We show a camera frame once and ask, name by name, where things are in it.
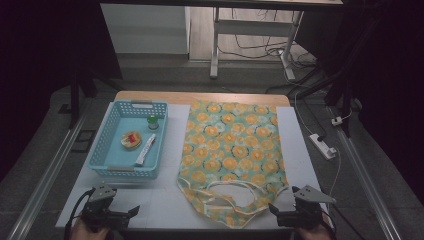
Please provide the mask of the person's right hand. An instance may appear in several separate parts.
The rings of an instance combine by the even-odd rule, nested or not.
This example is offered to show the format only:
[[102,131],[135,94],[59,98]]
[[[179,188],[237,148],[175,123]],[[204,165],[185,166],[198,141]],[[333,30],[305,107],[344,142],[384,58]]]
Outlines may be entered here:
[[296,232],[303,240],[333,240],[332,233],[323,225],[319,225],[310,230],[297,228]]

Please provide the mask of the orange-slice print tote bag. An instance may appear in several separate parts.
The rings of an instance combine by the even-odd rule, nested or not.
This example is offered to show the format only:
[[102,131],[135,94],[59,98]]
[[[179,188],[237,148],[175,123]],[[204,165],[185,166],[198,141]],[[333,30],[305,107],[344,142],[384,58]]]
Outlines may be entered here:
[[245,227],[288,187],[276,107],[192,103],[177,184],[198,213]]

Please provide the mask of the black floor plate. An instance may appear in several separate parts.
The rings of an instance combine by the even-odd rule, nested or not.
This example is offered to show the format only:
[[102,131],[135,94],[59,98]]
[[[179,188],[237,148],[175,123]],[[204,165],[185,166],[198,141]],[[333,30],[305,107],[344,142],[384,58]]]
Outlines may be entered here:
[[74,153],[88,153],[95,139],[95,130],[80,130],[71,151]]

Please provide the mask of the white tube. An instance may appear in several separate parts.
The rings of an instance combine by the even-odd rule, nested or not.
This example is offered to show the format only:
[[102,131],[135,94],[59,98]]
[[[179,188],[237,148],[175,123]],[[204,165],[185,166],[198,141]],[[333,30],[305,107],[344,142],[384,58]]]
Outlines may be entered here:
[[149,139],[146,141],[144,147],[142,148],[139,156],[136,159],[136,164],[137,165],[143,165],[144,164],[146,155],[148,154],[149,150],[151,149],[151,147],[152,147],[155,139],[156,139],[156,135],[155,134],[152,134],[149,137]]

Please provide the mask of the person's left hand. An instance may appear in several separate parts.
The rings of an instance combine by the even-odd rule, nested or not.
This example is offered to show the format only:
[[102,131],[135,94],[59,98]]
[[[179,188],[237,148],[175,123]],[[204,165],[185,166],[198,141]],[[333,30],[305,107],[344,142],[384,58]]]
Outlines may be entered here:
[[105,240],[108,233],[108,228],[101,228],[97,232],[93,232],[83,220],[78,219],[71,230],[70,240]]

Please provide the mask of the black metal stand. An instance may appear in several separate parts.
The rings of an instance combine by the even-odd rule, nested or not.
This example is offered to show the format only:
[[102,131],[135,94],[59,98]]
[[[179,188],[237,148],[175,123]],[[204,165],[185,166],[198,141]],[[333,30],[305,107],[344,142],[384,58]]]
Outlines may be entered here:
[[316,70],[325,78],[294,95],[304,99],[324,88],[324,102],[342,104],[344,132],[349,131],[354,67],[363,47],[380,20],[385,0],[341,0],[338,7],[307,10],[302,16],[296,42],[317,58]]
[[114,79],[122,78],[122,73],[101,8],[102,2],[70,1],[71,128],[80,118],[79,92],[89,98],[97,95],[95,79],[116,90],[122,89],[114,82]]

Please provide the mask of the white desk frame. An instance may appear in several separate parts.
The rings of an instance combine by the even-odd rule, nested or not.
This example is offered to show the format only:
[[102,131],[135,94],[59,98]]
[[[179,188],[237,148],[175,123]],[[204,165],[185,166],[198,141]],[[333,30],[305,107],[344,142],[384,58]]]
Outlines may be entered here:
[[289,54],[300,25],[302,15],[302,11],[295,11],[291,22],[225,20],[220,19],[220,8],[216,7],[213,15],[213,47],[211,53],[210,78],[216,79],[218,77],[219,35],[246,35],[286,37],[287,45],[283,50],[279,50],[278,53],[283,64],[285,77],[288,80],[294,80],[295,75],[289,63]]

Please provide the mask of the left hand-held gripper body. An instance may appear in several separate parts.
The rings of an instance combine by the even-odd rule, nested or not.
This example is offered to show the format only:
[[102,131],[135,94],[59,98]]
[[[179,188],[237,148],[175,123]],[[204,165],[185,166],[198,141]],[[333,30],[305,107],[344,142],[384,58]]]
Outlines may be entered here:
[[123,212],[109,209],[114,198],[111,190],[112,188],[107,185],[95,187],[83,207],[81,218],[93,231],[100,228],[123,230],[129,224],[129,219],[119,218],[118,214]]

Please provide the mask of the white table mat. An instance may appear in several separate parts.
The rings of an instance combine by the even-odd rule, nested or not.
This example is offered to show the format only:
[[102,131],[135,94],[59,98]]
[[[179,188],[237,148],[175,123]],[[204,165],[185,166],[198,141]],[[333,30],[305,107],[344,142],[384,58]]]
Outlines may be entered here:
[[[128,211],[140,205],[137,216],[129,223],[131,230],[144,229],[201,229],[201,230],[235,230],[221,223],[201,216],[188,202],[177,186],[178,168],[181,162],[183,138],[189,114],[189,105],[170,104],[168,110],[167,129],[163,141],[162,159],[160,160],[158,177],[150,182],[141,183],[135,188],[118,188],[110,209],[112,211]],[[296,117],[294,108],[277,107],[282,155],[289,186],[299,188],[310,185],[320,189],[313,169],[305,140]],[[67,223],[77,199],[91,187],[103,181],[97,173],[84,164],[68,200],[60,214],[56,227],[62,228]],[[292,190],[283,191],[274,201],[280,211],[294,209]],[[269,210],[255,216],[241,230],[270,230],[278,227],[276,217]]]

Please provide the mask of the white power strip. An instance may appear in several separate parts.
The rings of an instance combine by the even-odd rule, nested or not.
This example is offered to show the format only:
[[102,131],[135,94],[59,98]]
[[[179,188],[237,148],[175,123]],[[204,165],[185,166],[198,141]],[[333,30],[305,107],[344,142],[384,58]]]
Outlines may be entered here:
[[334,147],[329,147],[318,134],[311,134],[309,139],[325,159],[330,160],[336,157],[337,150]]

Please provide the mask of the aluminium rail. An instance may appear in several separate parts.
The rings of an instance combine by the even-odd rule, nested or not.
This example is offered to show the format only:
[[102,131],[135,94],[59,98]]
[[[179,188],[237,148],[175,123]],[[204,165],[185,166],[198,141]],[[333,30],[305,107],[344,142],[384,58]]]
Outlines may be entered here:
[[57,178],[76,137],[81,130],[87,116],[87,110],[84,109],[80,113],[80,117],[76,120],[73,127],[67,131],[64,140],[56,151],[53,159],[50,161],[46,171],[35,186],[29,200],[27,201],[23,211],[15,222],[11,232],[6,240],[25,240],[45,199],[51,190],[54,181]]
[[362,158],[349,135],[349,123],[348,121],[352,118],[352,109],[348,110],[348,113],[341,117],[342,123],[335,126],[337,136],[341,142],[343,150],[347,155],[362,190],[364,191],[367,200],[371,208],[375,212],[375,216],[379,222],[379,225],[387,240],[402,240],[402,236],[398,227],[396,226],[389,209],[384,202],[383,198],[378,192],[377,187],[374,184],[371,175],[369,174],[366,166],[364,165]]

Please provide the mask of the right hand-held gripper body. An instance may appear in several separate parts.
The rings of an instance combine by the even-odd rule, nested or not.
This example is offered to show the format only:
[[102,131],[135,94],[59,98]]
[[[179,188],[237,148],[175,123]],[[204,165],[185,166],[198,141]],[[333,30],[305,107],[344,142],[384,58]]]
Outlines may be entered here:
[[335,203],[336,199],[305,185],[295,198],[295,210],[281,212],[277,224],[284,227],[313,229],[323,222],[321,203]]

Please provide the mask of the light blue plastic basket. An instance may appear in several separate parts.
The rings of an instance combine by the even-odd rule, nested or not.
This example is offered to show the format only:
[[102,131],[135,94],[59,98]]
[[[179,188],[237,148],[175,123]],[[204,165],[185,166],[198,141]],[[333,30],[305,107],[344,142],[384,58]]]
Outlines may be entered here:
[[112,102],[87,157],[88,167],[102,177],[155,179],[167,118],[166,102]]

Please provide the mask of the white cabinet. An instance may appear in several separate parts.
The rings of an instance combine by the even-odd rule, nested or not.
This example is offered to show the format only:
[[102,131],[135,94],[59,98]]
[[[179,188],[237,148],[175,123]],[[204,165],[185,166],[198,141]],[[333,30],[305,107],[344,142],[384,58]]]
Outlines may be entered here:
[[189,7],[102,3],[101,9],[117,53],[189,53]]

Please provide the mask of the round tin with red centre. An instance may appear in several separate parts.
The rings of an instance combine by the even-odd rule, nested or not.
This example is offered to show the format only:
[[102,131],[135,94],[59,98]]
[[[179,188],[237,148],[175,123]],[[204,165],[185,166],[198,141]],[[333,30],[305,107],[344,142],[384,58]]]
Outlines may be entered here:
[[142,142],[142,136],[138,131],[129,131],[122,135],[121,144],[126,149],[135,149]]

